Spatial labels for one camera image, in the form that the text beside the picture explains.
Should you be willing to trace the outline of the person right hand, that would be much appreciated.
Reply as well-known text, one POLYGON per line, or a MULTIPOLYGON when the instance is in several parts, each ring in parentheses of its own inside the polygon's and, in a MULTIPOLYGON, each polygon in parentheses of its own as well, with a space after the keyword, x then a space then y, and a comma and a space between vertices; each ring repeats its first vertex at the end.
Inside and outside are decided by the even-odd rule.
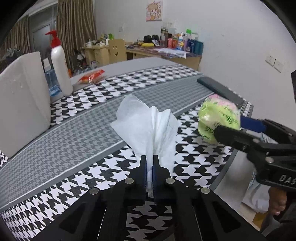
POLYGON ((287 193, 285 190, 278 189, 276 187, 270 187, 269 191, 269 208, 268 212, 271 215, 278 216, 285 210, 287 203, 287 193))

